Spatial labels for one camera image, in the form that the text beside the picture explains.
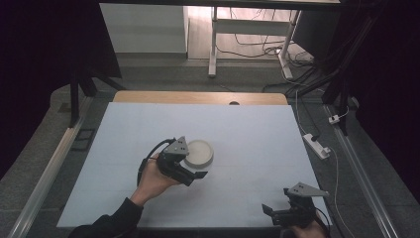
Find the power strip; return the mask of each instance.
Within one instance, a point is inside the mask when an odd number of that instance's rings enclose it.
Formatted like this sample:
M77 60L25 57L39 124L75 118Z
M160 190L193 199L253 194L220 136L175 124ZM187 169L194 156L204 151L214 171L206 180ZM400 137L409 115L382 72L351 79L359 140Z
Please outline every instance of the power strip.
M319 159L324 160L330 157L330 148L328 147L322 147L321 144L319 144L318 141L312 141L312 134L308 133L303 136L303 139L305 139L305 142L312 148L312 150L316 153L316 155L319 157Z

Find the wall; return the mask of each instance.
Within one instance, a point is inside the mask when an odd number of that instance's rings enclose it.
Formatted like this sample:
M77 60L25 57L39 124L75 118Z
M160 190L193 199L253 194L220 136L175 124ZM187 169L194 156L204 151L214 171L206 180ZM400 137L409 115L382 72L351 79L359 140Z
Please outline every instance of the wall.
M187 7L100 6L115 53L187 52Z

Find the aluminum rail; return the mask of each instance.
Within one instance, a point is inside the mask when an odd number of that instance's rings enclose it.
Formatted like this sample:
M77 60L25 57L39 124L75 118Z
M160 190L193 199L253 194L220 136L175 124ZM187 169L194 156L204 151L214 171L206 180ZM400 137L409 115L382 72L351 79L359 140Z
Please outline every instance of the aluminum rail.
M56 175L61 168L62 162L64 161L71 144L74 141L85 117L87 110L92 102L93 98L85 97L80 106L80 117L73 128L67 128L64 135L61 138L57 148L55 149L46 169L41 175L40 180L35 186L31 196L21 211L18 219L15 222L12 230L10 231L8 238L26 237L35 218L50 191L50 188L55 180Z
M325 113L330 117L332 113L327 105L324 105ZM370 206L374 217L376 218L377 224L382 231L383 237L386 238L398 238L398 232L396 231L392 220L390 219L385 206L383 205L380 197L376 193L373 185L368 178L361 160L352 145L352 142L346 137L338 126L334 126L336 136L346 154L350 166L352 167L353 173L359 182L359 185L367 199L367 203Z

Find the table leg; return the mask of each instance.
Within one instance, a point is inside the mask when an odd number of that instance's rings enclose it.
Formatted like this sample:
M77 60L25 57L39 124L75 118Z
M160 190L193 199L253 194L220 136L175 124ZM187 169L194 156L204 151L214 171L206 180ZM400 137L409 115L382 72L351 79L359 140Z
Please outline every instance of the table leg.
M211 36L211 49L210 49L210 60L209 60L209 76L216 76L216 28L217 28L217 7L211 8L211 20L212 20L212 36Z
M280 53L277 55L278 60L280 60L281 70L283 70L285 79L292 79L293 75L291 74L290 67L287 63L286 54L287 49L290 45L291 37L293 36L294 28L296 27L297 19L299 18L300 11L297 11L294 15L292 21L290 22L290 27L287 30L286 39L284 40L283 48Z

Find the white cable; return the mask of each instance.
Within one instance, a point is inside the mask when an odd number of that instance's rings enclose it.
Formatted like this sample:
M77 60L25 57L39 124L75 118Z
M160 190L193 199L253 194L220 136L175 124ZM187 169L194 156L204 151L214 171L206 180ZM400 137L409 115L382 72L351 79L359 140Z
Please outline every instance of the white cable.
M298 90L296 90L296 100L295 100L295 103L296 103L297 124L299 125L300 130L302 130L302 132L306 135L307 133L305 132L305 130L303 130L303 127L302 127L302 125L300 124L299 110L298 110L298 108L297 108L297 91L298 91Z
M334 152L334 156L336 157L336 164L337 164L336 189L334 191L334 203L336 205L336 210L337 210L337 213L339 214L340 219L343 222L344 226L346 226L346 229L349 231L349 233L352 235L352 237L355 238L355 235L353 234L353 232L349 229L349 227L347 226L346 222L344 222L343 217L340 214L339 207L337 206L337 190L339 188L339 158L337 157L336 151L333 148L331 148L331 147L329 147L329 148Z

